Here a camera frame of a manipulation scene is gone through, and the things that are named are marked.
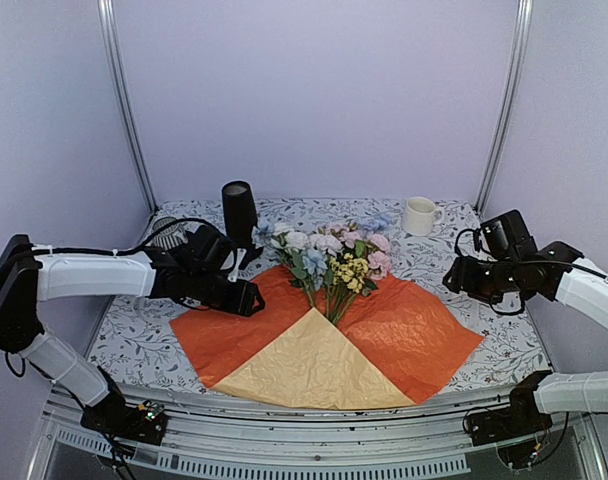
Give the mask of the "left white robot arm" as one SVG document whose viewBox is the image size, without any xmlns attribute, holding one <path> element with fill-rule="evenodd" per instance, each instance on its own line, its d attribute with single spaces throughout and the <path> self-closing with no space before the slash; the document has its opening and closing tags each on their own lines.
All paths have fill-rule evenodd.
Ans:
<svg viewBox="0 0 608 480">
<path fill-rule="evenodd" d="M 170 248 L 151 239 L 128 250 L 38 245 L 12 236 L 0 255 L 0 350 L 18 355 L 72 392 L 112 434 L 132 426 L 99 367 L 41 319 L 115 297 L 170 300 L 250 317 L 265 307 L 259 287 L 239 278 L 245 253 L 203 224 Z"/>
</svg>

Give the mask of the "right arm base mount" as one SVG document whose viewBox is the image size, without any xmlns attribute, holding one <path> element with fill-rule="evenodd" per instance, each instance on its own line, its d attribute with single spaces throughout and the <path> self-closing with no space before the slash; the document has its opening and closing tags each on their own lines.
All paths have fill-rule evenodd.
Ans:
<svg viewBox="0 0 608 480">
<path fill-rule="evenodd" d="M 474 446 L 510 440 L 545 431 L 553 425 L 550 414 L 536 406 L 539 383 L 552 374 L 540 370 L 528 375 L 509 393 L 509 403 L 499 409 L 474 408 L 463 417 L 463 430 Z"/>
</svg>

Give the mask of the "orange yellow wrapping paper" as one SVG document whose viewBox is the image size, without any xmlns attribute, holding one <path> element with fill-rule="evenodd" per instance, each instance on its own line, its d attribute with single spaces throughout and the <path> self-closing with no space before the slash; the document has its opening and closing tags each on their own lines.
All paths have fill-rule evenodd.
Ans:
<svg viewBox="0 0 608 480">
<path fill-rule="evenodd" d="M 483 340 L 411 281 L 384 278 L 334 326 L 289 280 L 283 267 L 256 276 L 266 307 L 249 318 L 208 310 L 171 321 L 206 388 L 290 408 L 415 406 Z"/>
</svg>

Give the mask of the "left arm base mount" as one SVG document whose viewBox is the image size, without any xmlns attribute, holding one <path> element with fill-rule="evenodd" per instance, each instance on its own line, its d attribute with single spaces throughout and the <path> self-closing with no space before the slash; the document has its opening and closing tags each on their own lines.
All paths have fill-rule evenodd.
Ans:
<svg viewBox="0 0 608 480">
<path fill-rule="evenodd" d="M 129 406 L 117 383 L 107 372 L 99 371 L 107 382 L 108 395 L 97 405 L 83 408 L 81 426 L 110 438 L 160 446 L 168 424 L 164 406 L 152 400 Z"/>
</svg>

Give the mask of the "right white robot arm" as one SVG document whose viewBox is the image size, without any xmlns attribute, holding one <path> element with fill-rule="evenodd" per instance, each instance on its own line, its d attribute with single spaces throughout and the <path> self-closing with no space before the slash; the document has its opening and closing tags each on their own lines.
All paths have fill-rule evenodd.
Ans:
<svg viewBox="0 0 608 480">
<path fill-rule="evenodd" d="M 563 241 L 538 246 L 517 210 L 456 237 L 470 238 L 473 250 L 454 247 L 444 286 L 493 312 L 514 296 L 511 315 L 534 313 L 552 353 L 554 372 L 536 372 L 511 390 L 505 432 L 521 436 L 544 414 L 608 414 L 608 272 Z"/>
</svg>

